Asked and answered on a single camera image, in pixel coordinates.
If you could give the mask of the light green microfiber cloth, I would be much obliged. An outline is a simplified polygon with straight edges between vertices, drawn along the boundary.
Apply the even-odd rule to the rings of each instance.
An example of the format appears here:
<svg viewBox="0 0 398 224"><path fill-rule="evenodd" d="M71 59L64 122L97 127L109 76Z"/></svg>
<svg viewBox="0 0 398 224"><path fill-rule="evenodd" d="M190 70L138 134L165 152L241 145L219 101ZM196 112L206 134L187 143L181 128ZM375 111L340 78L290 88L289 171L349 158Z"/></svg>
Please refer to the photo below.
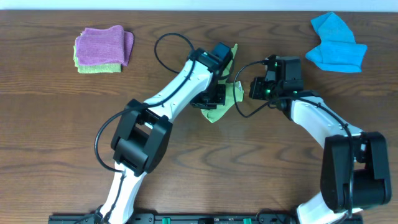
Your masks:
<svg viewBox="0 0 398 224"><path fill-rule="evenodd" d="M236 55L236 52L238 50L238 44L235 44L234 47L231 49L233 53L233 58ZM234 98L233 98L233 84L234 83L228 83L227 79L229 78L229 75L232 74L233 72L233 62L231 61L227 67L223 70L222 73L222 78L221 80L218 81L218 84L225 84L226 86L226 96L225 96L225 103L224 105L217 105L216 109L212 110L207 110L207 109L201 109L202 115L210 122L210 123L215 123L221 117L235 104ZM243 95L244 95L244 90L242 88L241 82L235 82L235 98L237 102L242 102L243 101Z"/></svg>

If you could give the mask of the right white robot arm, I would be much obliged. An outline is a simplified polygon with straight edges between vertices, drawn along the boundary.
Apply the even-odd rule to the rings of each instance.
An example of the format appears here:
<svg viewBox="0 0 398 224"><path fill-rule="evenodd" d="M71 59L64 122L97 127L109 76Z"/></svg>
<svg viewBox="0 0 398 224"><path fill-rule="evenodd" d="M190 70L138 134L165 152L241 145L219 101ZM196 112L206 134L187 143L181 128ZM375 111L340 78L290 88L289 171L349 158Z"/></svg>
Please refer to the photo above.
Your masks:
<svg viewBox="0 0 398 224"><path fill-rule="evenodd" d="M387 141L347 123L300 78L256 77L249 96L273 105L323 148L320 193L296 209L297 223L343 223L392 198Z"/></svg>

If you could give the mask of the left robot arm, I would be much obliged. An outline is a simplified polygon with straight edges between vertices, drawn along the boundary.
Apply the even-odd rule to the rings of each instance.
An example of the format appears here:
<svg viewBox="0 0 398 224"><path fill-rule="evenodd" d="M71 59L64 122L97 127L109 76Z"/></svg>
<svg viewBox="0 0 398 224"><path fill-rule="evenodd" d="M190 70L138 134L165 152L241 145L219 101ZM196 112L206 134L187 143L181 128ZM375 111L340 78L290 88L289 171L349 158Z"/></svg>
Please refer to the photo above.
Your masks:
<svg viewBox="0 0 398 224"><path fill-rule="evenodd" d="M188 105L215 109L224 103L225 87L219 83L233 60L230 47L218 44L211 52L192 50L177 76L158 94L144 102L131 100L108 119L99 132L119 119L111 141L114 179L106 202L94 214L95 223L127 223L144 177L162 160L173 122Z"/></svg>

